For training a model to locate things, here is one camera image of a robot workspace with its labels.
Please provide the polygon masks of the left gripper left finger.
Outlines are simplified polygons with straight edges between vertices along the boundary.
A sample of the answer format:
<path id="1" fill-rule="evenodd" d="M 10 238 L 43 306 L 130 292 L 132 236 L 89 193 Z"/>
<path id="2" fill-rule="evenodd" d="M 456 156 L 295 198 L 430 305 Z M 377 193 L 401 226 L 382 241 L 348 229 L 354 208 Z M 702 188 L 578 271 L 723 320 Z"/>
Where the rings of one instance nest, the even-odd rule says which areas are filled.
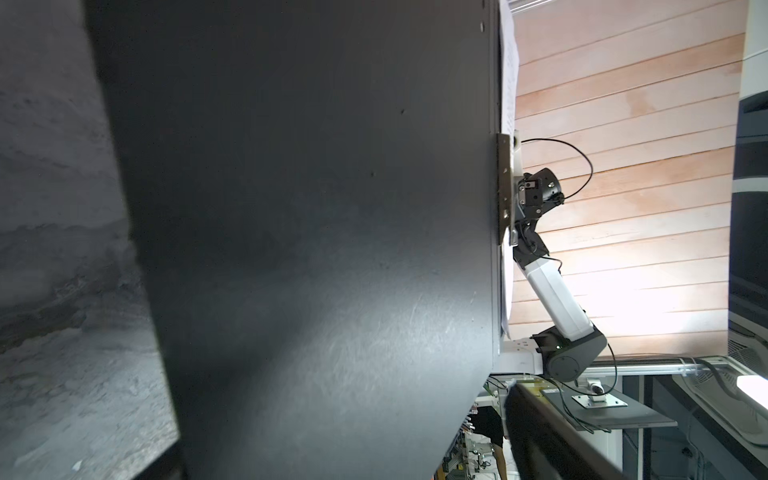
<path id="1" fill-rule="evenodd" d="M 179 442 L 174 442 L 133 479 L 186 480 L 186 467 Z"/>

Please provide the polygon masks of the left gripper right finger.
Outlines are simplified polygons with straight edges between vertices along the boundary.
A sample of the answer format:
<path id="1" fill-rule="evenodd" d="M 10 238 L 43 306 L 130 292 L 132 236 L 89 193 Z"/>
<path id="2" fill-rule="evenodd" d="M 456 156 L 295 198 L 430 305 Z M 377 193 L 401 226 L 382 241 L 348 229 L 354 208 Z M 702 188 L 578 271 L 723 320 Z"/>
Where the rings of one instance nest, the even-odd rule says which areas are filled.
<path id="1" fill-rule="evenodd" d="M 505 399 L 505 424 L 522 479 L 622 479 L 624 475 L 530 390 L 516 383 Z"/>

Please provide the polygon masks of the blue folder black inside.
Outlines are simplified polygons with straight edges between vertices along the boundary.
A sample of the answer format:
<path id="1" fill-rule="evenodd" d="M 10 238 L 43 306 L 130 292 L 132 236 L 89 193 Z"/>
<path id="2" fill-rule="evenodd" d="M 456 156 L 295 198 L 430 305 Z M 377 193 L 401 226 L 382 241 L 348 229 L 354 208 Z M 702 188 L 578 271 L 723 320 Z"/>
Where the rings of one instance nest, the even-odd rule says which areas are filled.
<path id="1" fill-rule="evenodd" d="M 428 479 L 500 334 L 495 1 L 88 1 L 192 479 Z"/>

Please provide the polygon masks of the printed paper sheet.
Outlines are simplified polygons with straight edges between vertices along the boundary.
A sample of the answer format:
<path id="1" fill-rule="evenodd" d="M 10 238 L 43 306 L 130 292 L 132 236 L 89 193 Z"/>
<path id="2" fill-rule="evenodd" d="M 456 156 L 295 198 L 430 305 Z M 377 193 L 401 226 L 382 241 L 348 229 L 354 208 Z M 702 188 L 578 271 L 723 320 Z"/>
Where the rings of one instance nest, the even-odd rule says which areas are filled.
<path id="1" fill-rule="evenodd" d="M 513 249 L 516 245 L 517 234 L 514 230 L 516 217 L 515 200 L 515 102 L 519 72 L 519 54 L 515 39 L 513 14 L 508 1 L 499 1 L 499 35 L 500 35 L 500 68 L 501 68 L 501 106 L 498 145 L 501 148 L 499 160 L 499 207 L 500 232 L 502 233 L 500 247 L 502 260 L 502 287 L 504 306 L 502 308 L 501 328 L 503 338 L 510 340 L 509 324 L 513 297 L 513 275 L 515 262 Z"/>

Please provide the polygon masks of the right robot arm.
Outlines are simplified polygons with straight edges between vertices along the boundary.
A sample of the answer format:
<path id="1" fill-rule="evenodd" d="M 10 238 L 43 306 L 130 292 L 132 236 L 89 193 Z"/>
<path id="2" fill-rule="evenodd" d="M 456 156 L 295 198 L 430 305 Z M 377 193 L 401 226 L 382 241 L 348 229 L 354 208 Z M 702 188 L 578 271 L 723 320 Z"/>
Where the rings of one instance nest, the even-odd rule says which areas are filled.
<path id="1" fill-rule="evenodd" d="M 553 322 L 533 336 L 543 375 L 571 382 L 597 359 L 607 347 L 607 339 L 576 301 L 560 273 L 560 262 L 536 232 L 542 216 L 564 202 L 560 182 L 550 169 L 523 175 L 516 187 L 518 244 L 513 256 Z"/>

